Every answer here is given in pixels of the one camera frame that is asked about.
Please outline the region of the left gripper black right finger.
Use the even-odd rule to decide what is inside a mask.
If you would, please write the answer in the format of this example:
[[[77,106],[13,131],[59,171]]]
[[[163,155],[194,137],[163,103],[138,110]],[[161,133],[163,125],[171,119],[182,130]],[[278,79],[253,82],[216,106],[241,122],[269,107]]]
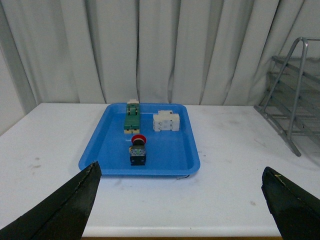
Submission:
[[[262,174],[263,195],[284,240],[320,238],[320,200],[271,167]]]

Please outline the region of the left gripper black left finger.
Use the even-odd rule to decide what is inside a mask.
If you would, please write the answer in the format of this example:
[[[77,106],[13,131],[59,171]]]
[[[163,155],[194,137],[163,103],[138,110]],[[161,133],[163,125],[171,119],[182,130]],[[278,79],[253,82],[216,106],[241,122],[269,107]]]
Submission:
[[[2,240],[79,240],[102,176],[93,162],[38,205],[0,231]]]

